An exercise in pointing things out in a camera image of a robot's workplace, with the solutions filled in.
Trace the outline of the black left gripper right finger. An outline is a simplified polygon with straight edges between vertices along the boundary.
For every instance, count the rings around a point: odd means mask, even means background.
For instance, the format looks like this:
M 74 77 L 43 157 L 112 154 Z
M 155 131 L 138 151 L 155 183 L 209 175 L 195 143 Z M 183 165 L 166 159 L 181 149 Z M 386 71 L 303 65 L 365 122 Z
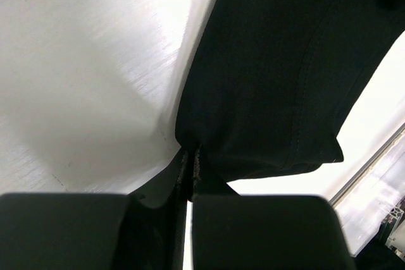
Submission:
M 194 269 L 355 269 L 332 206 L 315 195 L 239 195 L 194 156 Z

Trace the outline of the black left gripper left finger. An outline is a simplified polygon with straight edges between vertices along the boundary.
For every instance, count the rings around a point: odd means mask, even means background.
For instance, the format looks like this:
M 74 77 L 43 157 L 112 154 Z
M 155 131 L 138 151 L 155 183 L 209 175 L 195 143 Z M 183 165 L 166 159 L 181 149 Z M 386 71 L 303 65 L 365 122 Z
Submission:
M 188 153 L 132 193 L 1 196 L 2 269 L 181 269 Z

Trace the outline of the black skirt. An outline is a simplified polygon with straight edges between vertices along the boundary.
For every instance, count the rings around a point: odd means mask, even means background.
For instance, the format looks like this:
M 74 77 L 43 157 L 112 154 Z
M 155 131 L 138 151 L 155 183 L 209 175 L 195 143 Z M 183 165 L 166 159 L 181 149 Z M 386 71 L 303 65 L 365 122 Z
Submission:
M 404 0 L 216 0 L 176 139 L 225 181 L 342 162 L 342 124 L 403 31 Z

